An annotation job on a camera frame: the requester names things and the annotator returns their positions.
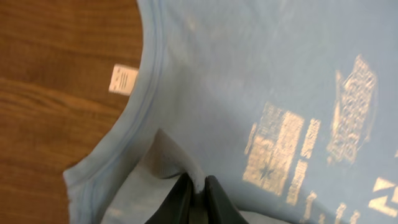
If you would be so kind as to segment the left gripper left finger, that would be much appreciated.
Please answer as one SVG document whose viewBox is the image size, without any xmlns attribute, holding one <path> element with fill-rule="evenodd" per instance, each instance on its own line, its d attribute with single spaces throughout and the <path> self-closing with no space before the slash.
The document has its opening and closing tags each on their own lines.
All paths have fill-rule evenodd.
<svg viewBox="0 0 398 224">
<path fill-rule="evenodd" d="M 146 224 L 188 224 L 192 193 L 193 182 L 188 174 L 181 175 Z"/>
</svg>

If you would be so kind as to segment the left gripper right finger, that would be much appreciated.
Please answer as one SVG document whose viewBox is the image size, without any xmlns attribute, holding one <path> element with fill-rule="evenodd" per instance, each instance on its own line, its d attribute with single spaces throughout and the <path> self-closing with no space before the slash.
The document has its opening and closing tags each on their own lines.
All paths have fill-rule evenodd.
<svg viewBox="0 0 398 224">
<path fill-rule="evenodd" d="M 248 224 L 213 175 L 205 179 L 205 198 L 209 224 Z"/>
</svg>

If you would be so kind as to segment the light blue printed t-shirt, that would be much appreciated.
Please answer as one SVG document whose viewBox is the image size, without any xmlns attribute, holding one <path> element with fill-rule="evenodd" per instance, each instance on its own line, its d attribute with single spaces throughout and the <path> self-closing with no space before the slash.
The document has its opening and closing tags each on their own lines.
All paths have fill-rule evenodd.
<svg viewBox="0 0 398 224">
<path fill-rule="evenodd" d="M 249 222 L 397 222 L 396 1 L 138 6 L 127 106 L 63 174 L 71 223 L 144 223 L 184 173 Z"/>
</svg>

